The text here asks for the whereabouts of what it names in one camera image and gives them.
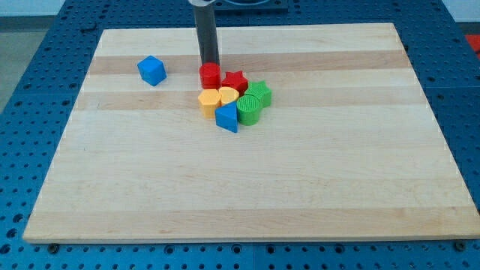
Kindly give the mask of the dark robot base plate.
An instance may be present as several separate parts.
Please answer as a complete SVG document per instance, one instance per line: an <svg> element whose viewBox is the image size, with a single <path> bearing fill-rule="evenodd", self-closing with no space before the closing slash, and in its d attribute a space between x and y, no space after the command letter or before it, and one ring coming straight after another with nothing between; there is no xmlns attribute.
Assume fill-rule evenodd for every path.
<svg viewBox="0 0 480 270"><path fill-rule="evenodd" d="M289 0L216 0L214 9L227 11L287 11Z"/></svg>

